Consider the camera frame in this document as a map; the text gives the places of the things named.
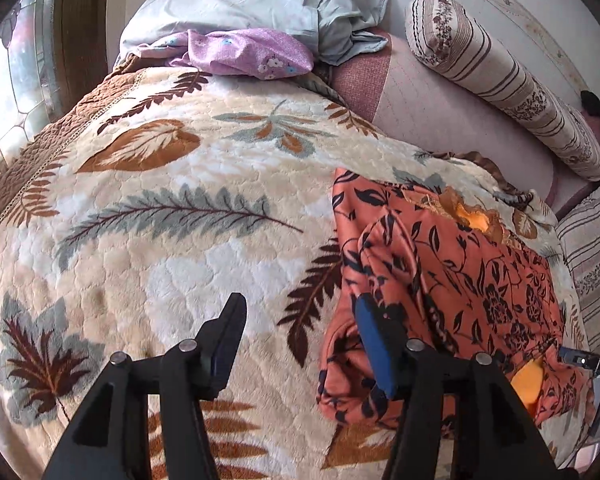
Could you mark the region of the orange floral garment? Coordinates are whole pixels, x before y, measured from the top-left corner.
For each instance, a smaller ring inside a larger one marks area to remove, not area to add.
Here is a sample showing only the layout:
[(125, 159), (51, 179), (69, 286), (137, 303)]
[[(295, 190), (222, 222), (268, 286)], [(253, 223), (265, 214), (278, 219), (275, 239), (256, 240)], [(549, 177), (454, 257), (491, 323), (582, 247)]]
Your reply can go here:
[(332, 210), (341, 294), (324, 339), (317, 403), (340, 424), (392, 428), (400, 404), (377, 387), (354, 317), (370, 295), (381, 315), (447, 356), (486, 352), (535, 422), (576, 408), (585, 376), (562, 364), (565, 318), (547, 261), (496, 211), (457, 203), (453, 190), (336, 171)]

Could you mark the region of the striped floral folded quilt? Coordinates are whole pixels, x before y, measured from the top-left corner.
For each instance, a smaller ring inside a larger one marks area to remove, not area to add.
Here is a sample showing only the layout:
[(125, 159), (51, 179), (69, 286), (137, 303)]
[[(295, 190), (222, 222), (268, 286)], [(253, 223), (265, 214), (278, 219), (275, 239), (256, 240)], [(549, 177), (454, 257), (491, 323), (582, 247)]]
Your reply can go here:
[(588, 346), (600, 353), (600, 187), (559, 221), (557, 236), (579, 298)]

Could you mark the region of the cream leaf pattern blanket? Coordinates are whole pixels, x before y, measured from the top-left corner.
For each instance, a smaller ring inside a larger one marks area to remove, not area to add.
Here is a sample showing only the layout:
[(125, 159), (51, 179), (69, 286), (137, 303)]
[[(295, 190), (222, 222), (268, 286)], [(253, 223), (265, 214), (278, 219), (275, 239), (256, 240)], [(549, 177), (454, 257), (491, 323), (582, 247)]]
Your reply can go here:
[(550, 266), (558, 325), (585, 348), (573, 280), (539, 198), (509, 206), (485, 169), (385, 136), (283, 81), (148, 68), (112, 75), (0, 179), (0, 454), (37, 479), (110, 354), (158, 356), (232, 292), (247, 323), (227, 388), (202, 407), (224, 479), (376, 479), (392, 434), (316, 404), (323, 338), (352, 256), (335, 172), (382, 204), (419, 184)]

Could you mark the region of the pink quilted bed sheet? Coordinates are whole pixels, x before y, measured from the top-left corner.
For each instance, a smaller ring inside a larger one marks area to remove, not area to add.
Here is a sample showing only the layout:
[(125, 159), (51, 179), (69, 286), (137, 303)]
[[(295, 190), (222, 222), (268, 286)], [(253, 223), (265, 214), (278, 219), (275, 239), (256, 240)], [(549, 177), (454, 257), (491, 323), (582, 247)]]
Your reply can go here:
[(428, 152), (477, 152), (521, 191), (533, 188), (558, 218), (594, 191), (535, 136), (497, 108), (420, 64), (407, 42), (329, 70), (329, 84), (366, 122)]

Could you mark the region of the striped floral bolster pillow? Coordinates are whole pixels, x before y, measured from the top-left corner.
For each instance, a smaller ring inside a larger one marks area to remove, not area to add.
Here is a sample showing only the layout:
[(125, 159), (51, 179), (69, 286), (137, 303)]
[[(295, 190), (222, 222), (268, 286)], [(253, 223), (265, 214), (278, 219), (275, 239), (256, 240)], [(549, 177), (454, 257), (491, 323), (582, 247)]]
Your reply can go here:
[(600, 144), (580, 110), (562, 100), (455, 0), (413, 0), (406, 39), (430, 70), (531, 132), (581, 178), (600, 180)]

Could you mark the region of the stained glass window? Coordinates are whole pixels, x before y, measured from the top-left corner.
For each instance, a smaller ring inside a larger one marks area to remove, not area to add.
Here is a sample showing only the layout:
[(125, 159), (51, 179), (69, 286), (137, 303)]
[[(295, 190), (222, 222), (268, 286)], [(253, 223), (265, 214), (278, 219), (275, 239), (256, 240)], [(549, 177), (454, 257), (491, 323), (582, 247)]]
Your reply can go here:
[(0, 24), (0, 174), (62, 115), (55, 0), (18, 0)]

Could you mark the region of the purple floral cloth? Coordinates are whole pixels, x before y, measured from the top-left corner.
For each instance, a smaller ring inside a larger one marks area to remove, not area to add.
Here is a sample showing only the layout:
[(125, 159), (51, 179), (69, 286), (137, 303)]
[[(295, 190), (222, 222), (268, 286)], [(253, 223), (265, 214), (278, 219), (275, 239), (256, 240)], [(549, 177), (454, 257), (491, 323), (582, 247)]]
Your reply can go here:
[(268, 28), (202, 34), (193, 29), (140, 44), (131, 52), (171, 67), (195, 67), (219, 76), (284, 79), (313, 70), (312, 52), (294, 37)]

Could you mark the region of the grey blue pillowcase pillow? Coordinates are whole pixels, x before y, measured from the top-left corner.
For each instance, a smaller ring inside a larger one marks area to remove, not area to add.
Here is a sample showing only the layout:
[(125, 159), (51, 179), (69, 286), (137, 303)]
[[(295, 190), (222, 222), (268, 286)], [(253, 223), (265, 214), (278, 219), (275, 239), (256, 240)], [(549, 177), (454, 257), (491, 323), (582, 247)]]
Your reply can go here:
[(174, 32), (202, 34), (269, 28), (304, 44), (323, 63), (339, 66), (382, 50), (387, 40), (373, 30), (389, 0), (145, 0), (125, 26), (121, 55)]

